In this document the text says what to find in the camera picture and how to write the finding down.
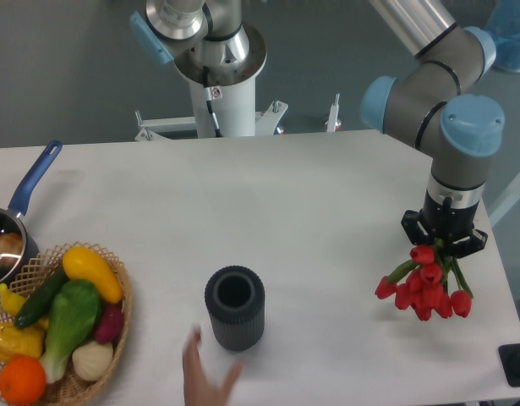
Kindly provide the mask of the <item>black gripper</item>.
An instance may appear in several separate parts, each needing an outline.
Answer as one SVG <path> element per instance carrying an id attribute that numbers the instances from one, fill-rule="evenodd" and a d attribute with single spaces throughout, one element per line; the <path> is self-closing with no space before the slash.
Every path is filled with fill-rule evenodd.
<path id="1" fill-rule="evenodd" d="M 451 202 L 438 203 L 425 193 L 421 211 L 406 210 L 401 225 L 412 245 L 431 245 L 434 239 L 452 242 L 447 249 L 451 257 L 466 257 L 484 249 L 488 234 L 473 229 L 473 220 L 478 208 L 459 209 Z"/>

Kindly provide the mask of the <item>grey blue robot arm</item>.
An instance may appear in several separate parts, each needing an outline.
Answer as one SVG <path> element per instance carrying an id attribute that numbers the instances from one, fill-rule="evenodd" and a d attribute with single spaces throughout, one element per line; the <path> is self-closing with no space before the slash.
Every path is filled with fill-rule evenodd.
<path id="1" fill-rule="evenodd" d="M 419 66 L 406 78 L 376 79 L 361 101 L 362 120 L 432 160 L 424 204 L 406 211 L 402 227 L 412 244 L 443 241 L 447 255 L 482 250 L 487 233 L 474 216 L 501 146 L 505 114 L 470 88 L 495 61 L 491 36 L 463 28 L 439 1 L 374 1 Z"/>

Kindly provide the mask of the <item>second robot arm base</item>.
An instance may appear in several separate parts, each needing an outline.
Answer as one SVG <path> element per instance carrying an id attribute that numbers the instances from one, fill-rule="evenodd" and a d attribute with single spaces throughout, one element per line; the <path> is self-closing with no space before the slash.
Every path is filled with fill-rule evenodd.
<path id="1" fill-rule="evenodd" d="M 186 52 L 209 67 L 243 63 L 250 54 L 240 1 L 148 1 L 129 18 L 145 53 L 164 65 Z"/>

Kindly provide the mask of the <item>bare human hand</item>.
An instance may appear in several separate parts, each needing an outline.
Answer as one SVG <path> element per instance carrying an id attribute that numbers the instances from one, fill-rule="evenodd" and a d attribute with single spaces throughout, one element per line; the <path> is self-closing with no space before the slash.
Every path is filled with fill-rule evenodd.
<path id="1" fill-rule="evenodd" d="M 235 362 L 221 385 L 210 382 L 205 374 L 199 347 L 201 330 L 195 326 L 183 347 L 183 400 L 187 406 L 228 405 L 233 388 L 244 368 L 242 361 Z"/>

